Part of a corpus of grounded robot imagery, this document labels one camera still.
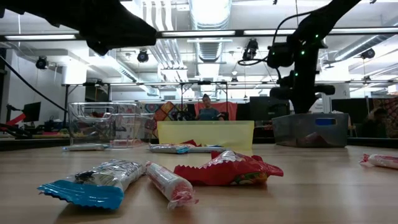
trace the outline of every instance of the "red candy wrapper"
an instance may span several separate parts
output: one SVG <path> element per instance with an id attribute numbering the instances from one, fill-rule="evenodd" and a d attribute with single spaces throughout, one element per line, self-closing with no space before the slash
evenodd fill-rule
<path id="1" fill-rule="evenodd" d="M 153 162 L 147 162 L 146 168 L 150 180 L 169 200 L 167 208 L 198 203 L 193 198 L 194 191 L 190 182 Z"/>
<path id="2" fill-rule="evenodd" d="M 398 169 L 398 157 L 394 156 L 363 154 L 363 159 L 359 163 L 366 163 L 366 162 L 374 166 Z"/>
<path id="3" fill-rule="evenodd" d="M 245 156 L 233 151 L 211 152 L 212 160 L 201 167 L 176 166 L 174 173 L 193 185 L 263 184 L 270 175 L 284 172 L 266 164 L 260 156 Z"/>

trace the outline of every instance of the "table surface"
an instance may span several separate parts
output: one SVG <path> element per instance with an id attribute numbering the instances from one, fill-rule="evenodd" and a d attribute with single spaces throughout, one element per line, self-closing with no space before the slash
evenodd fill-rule
<path id="1" fill-rule="evenodd" d="M 254 154 L 284 170 L 267 185 L 195 187 L 198 204 L 167 210 L 167 199 L 143 176 L 116 211 L 83 208 L 39 195 L 40 184 L 108 159 L 153 161 L 169 169 L 199 166 L 209 154 L 153 154 L 143 148 L 62 152 L 60 147 L 0 152 L 1 223 L 398 223 L 398 170 L 363 167 L 366 153 L 398 151 L 348 146 L 296 149 L 254 145 Z"/>

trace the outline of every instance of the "ceiling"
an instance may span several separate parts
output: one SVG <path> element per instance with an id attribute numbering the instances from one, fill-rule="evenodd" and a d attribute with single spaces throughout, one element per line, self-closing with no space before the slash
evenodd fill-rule
<path id="1" fill-rule="evenodd" d="M 134 3 L 140 0 L 124 1 L 126 8 L 133 9 L 136 12 Z M 187 10 L 188 1 L 176 0 L 172 1 L 172 22 L 175 30 L 190 30 L 190 12 Z M 275 29 L 279 22 L 287 16 L 296 14 L 297 11 L 306 12 L 319 8 L 327 4 L 328 0 L 280 0 L 277 5 L 272 5 L 272 0 L 233 0 L 231 8 L 231 16 L 229 20 L 229 29 Z M 336 27 L 379 27 L 386 21 L 398 16 L 396 9 L 398 1 L 395 0 L 378 0 L 375 4 L 369 4 L 369 0 L 363 0 L 349 13 L 344 15 L 337 23 Z M 208 7 L 211 16 L 217 12 Z M 282 28 L 296 28 L 297 21 L 291 19 L 287 21 Z M 65 33 L 73 32 L 68 27 L 56 28 L 51 26 L 47 21 L 39 17 L 25 14 L 18 16 L 17 14 L 6 11 L 3 19 L 0 19 L 0 34 L 45 34 L 45 33 Z M 360 35 L 342 35 L 329 36 L 325 39 L 328 45 L 327 50 L 321 50 L 320 56 L 326 55 L 328 52 L 335 52 L 347 47 L 354 41 L 362 38 Z M 236 37 L 231 39 L 232 42 L 224 43 L 223 53 L 221 54 L 221 65 L 218 80 L 230 80 L 233 76 L 232 71 L 237 71 L 239 81 L 271 81 L 277 78 L 275 70 L 268 68 L 265 64 L 260 63 L 251 67 L 241 67 L 236 65 L 236 61 L 241 59 L 243 48 L 245 48 L 248 38 Z M 267 46 L 272 42 L 270 37 L 257 38 L 259 50 L 258 57 L 267 55 Z M 199 79 L 197 69 L 197 54 L 195 53 L 194 44 L 188 43 L 187 39 L 177 39 L 180 54 L 183 63 L 187 67 L 187 77 L 189 79 Z M 89 77 L 99 77 L 102 79 L 118 80 L 121 75 L 112 68 L 109 68 L 100 60 L 94 60 L 93 57 L 87 55 L 87 46 L 84 41 L 65 41 L 65 42 L 26 42 L 21 43 L 21 48 L 30 49 L 67 49 L 70 52 L 85 59 L 90 65 L 96 69 L 88 72 Z M 318 80 L 360 80 L 365 73 L 371 73 L 395 64 L 398 52 L 398 37 L 393 38 L 373 47 L 376 56 L 371 60 L 363 61 L 361 58 L 350 58 L 344 62 L 333 64 L 333 68 L 326 68 L 327 64 L 321 63 L 322 73 L 317 77 Z M 149 61 L 139 63 L 136 59 L 140 48 L 124 48 L 116 49 L 116 60 L 123 63 L 127 69 L 135 72 L 142 80 L 147 82 L 157 82 L 158 62 L 150 54 Z M 292 68 L 282 68 L 280 71 L 282 76 L 288 75 Z M 397 70 L 391 69 L 382 73 L 377 80 L 387 80 L 398 77 Z M 385 88 L 385 85 L 374 87 Z"/>

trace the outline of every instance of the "desk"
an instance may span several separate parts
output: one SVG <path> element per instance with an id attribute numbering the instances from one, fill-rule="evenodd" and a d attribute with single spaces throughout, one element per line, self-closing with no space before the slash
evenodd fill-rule
<path id="1" fill-rule="evenodd" d="M 62 152 L 59 147 L 0 152 L 1 223 L 398 223 L 398 170 L 361 167 L 363 152 L 398 151 L 348 146 L 296 149 L 254 145 L 254 153 L 282 168 L 267 186 L 195 187 L 198 204 L 169 211 L 167 200 L 141 177 L 119 210 L 81 208 L 38 195 L 40 184 L 111 158 L 151 160 L 173 169 L 199 166 L 209 154 L 153 154 L 143 148 Z"/>

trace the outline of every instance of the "blue candy wrapper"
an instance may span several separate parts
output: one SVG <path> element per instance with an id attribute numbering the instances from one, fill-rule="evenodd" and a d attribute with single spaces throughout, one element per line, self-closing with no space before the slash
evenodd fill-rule
<path id="1" fill-rule="evenodd" d="M 112 159 L 92 170 L 43 184 L 37 189 L 76 205 L 117 209 L 124 191 L 144 174 L 144 169 L 140 163 Z"/>

